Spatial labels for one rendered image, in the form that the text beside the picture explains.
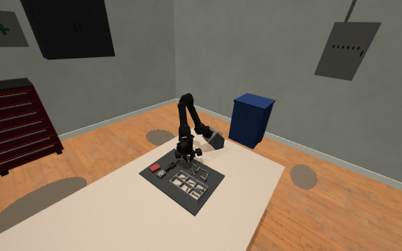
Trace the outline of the dark brown flat bar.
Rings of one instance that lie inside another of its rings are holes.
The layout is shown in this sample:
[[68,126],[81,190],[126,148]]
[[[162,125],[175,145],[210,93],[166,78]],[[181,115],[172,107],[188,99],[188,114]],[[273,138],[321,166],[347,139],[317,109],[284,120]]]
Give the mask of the dark brown flat bar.
[[168,167],[166,167],[166,168],[164,169],[164,171],[167,173],[169,170],[171,170],[171,166],[172,166],[172,164],[169,165]]

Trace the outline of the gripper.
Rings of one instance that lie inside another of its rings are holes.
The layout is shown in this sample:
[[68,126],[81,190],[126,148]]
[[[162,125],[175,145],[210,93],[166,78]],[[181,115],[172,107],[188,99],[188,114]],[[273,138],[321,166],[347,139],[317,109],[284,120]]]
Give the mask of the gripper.
[[185,161],[187,162],[186,155],[190,155],[190,162],[191,162],[191,160],[195,157],[195,154],[197,154],[197,156],[202,155],[201,148],[195,149],[195,151],[192,149],[193,149],[193,147],[188,147],[183,153],[179,153],[178,151],[175,151],[175,158],[176,159],[181,158],[181,155],[182,155],[182,158],[184,158]]

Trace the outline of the beige block with dark holes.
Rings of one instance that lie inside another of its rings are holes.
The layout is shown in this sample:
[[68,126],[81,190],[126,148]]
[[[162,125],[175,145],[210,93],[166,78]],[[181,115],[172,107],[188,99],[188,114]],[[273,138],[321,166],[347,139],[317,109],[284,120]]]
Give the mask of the beige block with dark holes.
[[165,175],[166,175],[166,172],[163,171],[163,170],[160,170],[160,171],[156,174],[156,176],[157,176],[159,179],[162,179]]

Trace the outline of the red rectangular block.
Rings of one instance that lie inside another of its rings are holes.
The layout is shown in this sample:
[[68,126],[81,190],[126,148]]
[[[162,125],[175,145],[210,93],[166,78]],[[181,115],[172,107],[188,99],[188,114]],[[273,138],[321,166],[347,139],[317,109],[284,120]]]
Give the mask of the red rectangular block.
[[151,166],[151,167],[149,168],[149,170],[150,170],[152,173],[157,172],[159,169],[161,169],[161,167],[160,167],[158,164],[155,164],[155,165],[153,165],[153,166]]

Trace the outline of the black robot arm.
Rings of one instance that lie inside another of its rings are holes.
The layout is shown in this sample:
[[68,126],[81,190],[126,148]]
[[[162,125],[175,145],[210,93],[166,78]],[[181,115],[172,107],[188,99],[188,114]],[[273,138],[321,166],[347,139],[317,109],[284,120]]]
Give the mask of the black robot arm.
[[194,131],[197,135],[203,135],[206,138],[211,138],[214,133],[214,131],[211,131],[209,129],[209,126],[205,126],[203,123],[201,123],[193,102],[193,96],[190,93],[187,93],[181,97],[177,105],[177,107],[179,108],[180,120],[179,143],[177,143],[177,151],[179,153],[183,153],[188,147],[192,147],[193,138],[195,137],[191,134],[191,129],[187,122],[186,107],[188,108],[192,120],[195,124]]

